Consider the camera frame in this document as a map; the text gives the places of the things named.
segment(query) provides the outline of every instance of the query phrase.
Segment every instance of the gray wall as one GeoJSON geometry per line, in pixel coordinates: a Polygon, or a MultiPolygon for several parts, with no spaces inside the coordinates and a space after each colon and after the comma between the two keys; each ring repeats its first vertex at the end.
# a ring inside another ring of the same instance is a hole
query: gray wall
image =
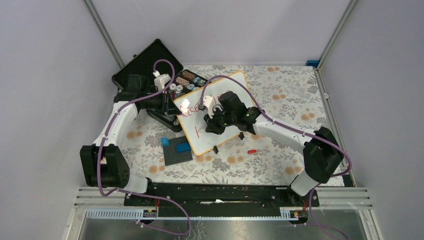
{"type": "Polygon", "coordinates": [[[349,0],[93,2],[124,62],[159,38],[183,64],[282,65],[319,59],[349,0]]]}
{"type": "Polygon", "coordinates": [[[118,70],[80,0],[0,3],[0,239],[57,240],[118,70]]]}
{"type": "Polygon", "coordinates": [[[322,75],[387,240],[424,230],[424,1],[359,1],[322,75]]]}

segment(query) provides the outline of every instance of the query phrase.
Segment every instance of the case lid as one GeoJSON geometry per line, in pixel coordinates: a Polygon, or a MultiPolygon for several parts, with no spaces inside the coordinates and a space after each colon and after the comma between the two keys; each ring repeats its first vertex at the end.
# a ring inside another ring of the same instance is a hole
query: case lid
{"type": "MultiPolygon", "coordinates": [[[[160,39],[153,41],[146,49],[134,57],[127,65],[112,76],[112,82],[123,89],[128,84],[128,75],[139,74],[146,76],[151,82],[155,79],[153,76],[153,64],[159,59],[170,61],[175,68],[175,75],[183,70],[183,65],[175,58],[160,39]]],[[[172,76],[172,69],[166,62],[160,62],[156,65],[156,70],[160,74],[169,74],[172,76]]]]}

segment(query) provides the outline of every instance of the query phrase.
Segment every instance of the aluminum frame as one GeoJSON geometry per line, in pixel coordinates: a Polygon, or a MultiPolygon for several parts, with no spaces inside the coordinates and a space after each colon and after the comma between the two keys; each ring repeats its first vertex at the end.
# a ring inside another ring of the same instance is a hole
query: aluminum frame
{"type": "Polygon", "coordinates": [[[112,54],[113,59],[115,59],[116,64],[118,64],[119,68],[123,68],[125,66],[124,60],[122,59],[117,47],[112,41],[108,30],[106,30],[106,27],[103,24],[103,21],[100,18],[99,14],[97,13],[96,7],[94,6],[93,2],[91,0],[82,0],[82,2],[85,4],[88,13],[92,17],[93,22],[95,23],[97,29],[103,37],[104,43],[106,44],[107,48],[109,48],[109,51],[112,54]]]}
{"type": "MultiPolygon", "coordinates": [[[[368,240],[382,240],[383,237],[377,224],[373,206],[365,187],[317,187],[320,206],[317,210],[356,210],[360,215],[363,228],[368,240]]],[[[134,214],[144,209],[154,209],[155,206],[124,206],[125,194],[114,192],[109,197],[102,197],[97,187],[80,187],[64,240],[78,240],[87,218],[102,219],[97,213],[117,212],[107,214],[103,219],[134,219],[134,214]]],[[[229,221],[288,221],[290,210],[300,210],[298,207],[280,207],[281,217],[192,217],[192,220],[229,220],[229,221]]],[[[185,217],[158,217],[161,220],[182,220],[185,217]]]]}
{"type": "MultiPolygon", "coordinates": [[[[327,93],[326,85],[325,85],[325,83],[324,83],[324,81],[321,77],[320,69],[314,68],[314,72],[315,72],[316,81],[318,83],[318,89],[319,89],[321,96],[322,96],[322,102],[324,103],[325,114],[327,115],[327,119],[328,119],[328,122],[330,124],[329,128],[330,128],[331,132],[333,133],[336,141],[339,143],[340,147],[344,150],[347,150],[346,147],[345,147],[345,142],[343,141],[342,135],[340,133],[339,124],[337,123],[336,116],[334,115],[333,106],[331,104],[330,96],[327,93]]],[[[343,172],[347,169],[348,169],[348,162],[346,161],[346,159],[343,159],[343,161],[340,164],[340,170],[343,172]]],[[[349,175],[352,179],[353,186],[356,187],[357,181],[355,179],[354,171],[351,170],[349,175]]]]}

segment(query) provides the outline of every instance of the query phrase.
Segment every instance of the blue block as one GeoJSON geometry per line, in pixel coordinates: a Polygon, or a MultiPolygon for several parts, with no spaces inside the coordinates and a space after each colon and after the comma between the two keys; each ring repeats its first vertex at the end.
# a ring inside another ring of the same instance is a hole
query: blue block
{"type": "Polygon", "coordinates": [[[160,139],[160,143],[162,144],[162,147],[167,147],[170,145],[170,141],[166,137],[162,137],[160,139]]]}
{"type": "Polygon", "coordinates": [[[177,153],[182,153],[182,152],[186,152],[186,151],[190,151],[190,144],[188,142],[183,143],[183,144],[178,144],[176,147],[176,152],[177,153]]]}
{"type": "Polygon", "coordinates": [[[318,68],[319,64],[320,64],[319,60],[308,60],[306,62],[306,66],[315,67],[315,68],[318,68]]]}

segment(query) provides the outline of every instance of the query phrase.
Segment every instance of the black lego baseplate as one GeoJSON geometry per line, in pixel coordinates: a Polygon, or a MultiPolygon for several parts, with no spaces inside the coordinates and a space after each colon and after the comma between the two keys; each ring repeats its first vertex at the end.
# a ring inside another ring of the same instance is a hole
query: black lego baseplate
{"type": "Polygon", "coordinates": [[[185,163],[193,160],[192,151],[177,152],[176,146],[178,144],[188,143],[186,136],[169,139],[169,145],[163,146],[163,158],[165,159],[165,166],[185,163]]]}

